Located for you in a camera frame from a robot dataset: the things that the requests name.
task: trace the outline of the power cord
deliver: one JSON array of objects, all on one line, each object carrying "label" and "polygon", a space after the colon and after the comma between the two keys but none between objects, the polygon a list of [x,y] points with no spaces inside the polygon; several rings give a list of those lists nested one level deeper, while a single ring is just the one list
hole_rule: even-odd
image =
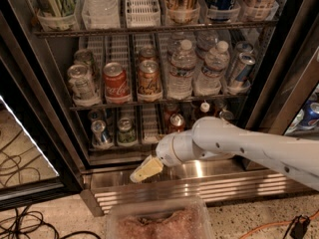
[{"label": "power cord", "polygon": [[[24,236],[24,238],[31,239],[31,237],[29,236],[30,234],[35,232],[40,227],[45,226],[53,230],[54,239],[67,239],[80,234],[92,235],[94,238],[101,239],[99,235],[91,231],[77,231],[69,235],[60,237],[60,234],[57,231],[57,229],[52,224],[44,221],[43,214],[39,211],[28,211],[30,207],[31,205],[25,207],[21,214],[19,214],[18,209],[15,208],[15,217],[11,217],[0,221],[0,229],[2,230],[0,232],[0,238],[20,239],[20,236]],[[25,219],[28,219],[28,223],[32,221],[33,224],[24,226],[23,221]]]},{"label": "power cord", "polygon": [[262,230],[262,229],[265,229],[265,228],[269,228],[269,227],[274,227],[274,226],[286,226],[286,225],[289,225],[288,229],[286,230],[286,233],[283,237],[286,238],[288,232],[290,231],[290,228],[292,227],[292,225],[294,224],[297,224],[298,222],[300,224],[302,224],[303,222],[309,220],[309,222],[311,220],[314,220],[315,218],[317,218],[319,216],[319,210],[313,214],[312,216],[308,217],[308,216],[303,216],[303,215],[300,215],[300,216],[297,216],[295,217],[292,221],[289,220],[289,221],[279,221],[279,222],[272,222],[272,223],[268,223],[268,224],[264,224],[264,225],[261,225],[261,226],[258,226],[252,230],[250,230],[248,233],[242,235],[239,239],[246,239],[248,238],[250,235]]}]

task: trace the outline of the glass door refrigerator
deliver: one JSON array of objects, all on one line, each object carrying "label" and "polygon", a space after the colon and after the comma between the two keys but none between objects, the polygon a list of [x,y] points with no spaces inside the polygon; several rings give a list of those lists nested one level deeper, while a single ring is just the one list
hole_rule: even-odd
[{"label": "glass door refrigerator", "polygon": [[[185,120],[186,129],[192,125],[193,110],[207,101],[216,116],[222,117],[221,112],[231,115],[225,118],[239,127],[284,134],[318,83],[314,77],[310,77],[311,84],[303,81],[303,71],[307,70],[301,68],[304,63],[312,65],[313,60],[299,54],[306,53],[311,46],[303,45],[304,42],[315,39],[310,33],[315,31],[319,0],[276,0],[271,8],[261,10],[261,15],[265,11],[266,16],[270,12],[275,15],[270,13],[267,19],[259,19],[259,14],[255,14],[253,20],[247,16],[251,8],[238,0],[233,9],[239,12],[237,18],[227,14],[227,20],[218,23],[207,19],[213,10],[198,0],[194,10],[197,18],[195,14],[194,21],[187,25],[173,24],[164,0],[154,0],[151,4],[157,18],[151,26],[134,25],[141,21],[129,8],[133,2],[117,0],[119,25],[106,29],[97,27],[99,21],[93,16],[90,18],[84,0],[78,0],[75,13],[69,18],[62,17],[62,22],[43,17],[39,0],[1,1],[3,110],[0,112],[7,116],[4,121],[19,121],[19,126],[28,131],[33,141],[28,139],[40,149],[40,154],[28,157],[20,165],[21,155],[26,156],[24,153],[29,148],[14,150],[9,155],[7,143],[1,143],[0,171],[5,174],[0,177],[0,200],[4,203],[1,209],[80,193],[93,215],[98,216],[107,214],[117,204],[152,199],[199,195],[210,203],[312,190],[285,174],[232,154],[165,167],[162,173],[142,183],[133,183],[130,175],[148,156],[156,155],[160,139],[169,133],[166,117],[176,107]],[[252,72],[242,88],[234,90],[221,80],[214,95],[200,96],[193,92],[185,99],[171,99],[166,81],[170,34],[184,32],[196,45],[198,32],[207,30],[215,30],[219,40],[228,43],[231,55],[238,42],[252,44],[255,55]],[[139,89],[137,67],[140,49],[149,45],[158,53],[161,92],[145,97]],[[75,54],[83,49],[93,52],[97,75],[102,75],[104,66],[110,62],[125,68],[129,87],[122,95],[125,100],[121,104],[105,94],[112,89],[112,84],[105,84],[102,77],[95,85],[96,99],[88,103],[75,97],[67,72],[76,64]],[[315,50],[311,51],[311,57],[316,56]],[[306,87],[295,91],[299,82],[304,82]],[[290,84],[289,88],[284,87],[286,83]],[[286,113],[277,97],[280,91],[284,95],[293,94],[299,105],[289,107],[286,124],[281,127],[273,123],[282,122],[281,113]],[[279,106],[280,110],[273,113],[273,106]],[[107,125],[104,144],[94,135],[92,120],[95,117]],[[121,138],[123,131],[128,131],[119,123],[123,117],[129,118],[133,125],[130,127],[134,129],[130,134],[133,140]],[[9,130],[9,135],[19,136],[14,133],[18,133],[19,128]],[[30,166],[29,162],[37,159],[36,156],[42,161]],[[49,171],[41,168],[44,166],[49,167]],[[12,167],[17,170],[14,175],[8,171]],[[28,171],[34,174],[33,178],[25,177]]]}]

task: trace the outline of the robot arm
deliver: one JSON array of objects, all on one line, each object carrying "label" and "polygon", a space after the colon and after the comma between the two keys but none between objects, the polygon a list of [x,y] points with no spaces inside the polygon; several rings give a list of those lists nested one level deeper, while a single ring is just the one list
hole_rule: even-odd
[{"label": "robot arm", "polygon": [[192,130],[165,136],[157,160],[171,167],[230,153],[319,190],[319,141],[249,131],[214,117],[199,119]]}]

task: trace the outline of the pink meat in container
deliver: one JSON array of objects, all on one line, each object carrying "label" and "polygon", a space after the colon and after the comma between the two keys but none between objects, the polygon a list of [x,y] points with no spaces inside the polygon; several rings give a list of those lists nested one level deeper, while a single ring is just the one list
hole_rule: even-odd
[{"label": "pink meat in container", "polygon": [[107,218],[107,238],[214,239],[209,220],[197,196],[116,205]]}]

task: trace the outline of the white bottle cap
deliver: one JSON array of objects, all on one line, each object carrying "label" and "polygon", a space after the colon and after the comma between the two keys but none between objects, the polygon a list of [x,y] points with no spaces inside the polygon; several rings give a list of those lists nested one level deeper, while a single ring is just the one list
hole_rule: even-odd
[{"label": "white bottle cap", "polygon": [[180,42],[180,47],[183,49],[183,50],[190,50],[192,48],[192,42],[188,39],[185,39],[185,40],[182,40]]},{"label": "white bottle cap", "polygon": [[218,52],[226,52],[228,50],[228,44],[225,41],[219,41],[217,43],[217,51]]},{"label": "white bottle cap", "polygon": [[209,103],[201,103],[201,105],[200,105],[200,110],[203,113],[208,113],[209,112],[209,108],[210,108]]}]

